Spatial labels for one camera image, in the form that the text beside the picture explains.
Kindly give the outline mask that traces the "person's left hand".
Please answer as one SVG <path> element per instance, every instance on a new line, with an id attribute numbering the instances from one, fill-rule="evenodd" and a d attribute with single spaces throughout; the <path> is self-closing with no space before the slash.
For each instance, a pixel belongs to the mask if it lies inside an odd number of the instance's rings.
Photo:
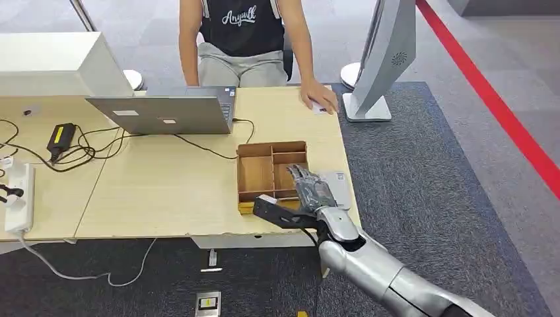
<path id="1" fill-rule="evenodd" d="M 313 109 L 314 103 L 325 108 L 328 114 L 334 114 L 339 110 L 338 99 L 335 92 L 325 87 L 314 78 L 302 80 L 300 96 L 309 110 Z"/>

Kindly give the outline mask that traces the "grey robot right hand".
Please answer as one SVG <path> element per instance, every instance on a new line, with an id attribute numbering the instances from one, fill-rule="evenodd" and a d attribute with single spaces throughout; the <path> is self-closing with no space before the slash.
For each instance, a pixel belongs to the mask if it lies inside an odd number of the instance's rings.
<path id="1" fill-rule="evenodd" d="M 290 164 L 287 170 L 295 184 L 302 212 L 315 215 L 322 207 L 337 207 L 328 183 L 319 175 L 299 164 Z"/>

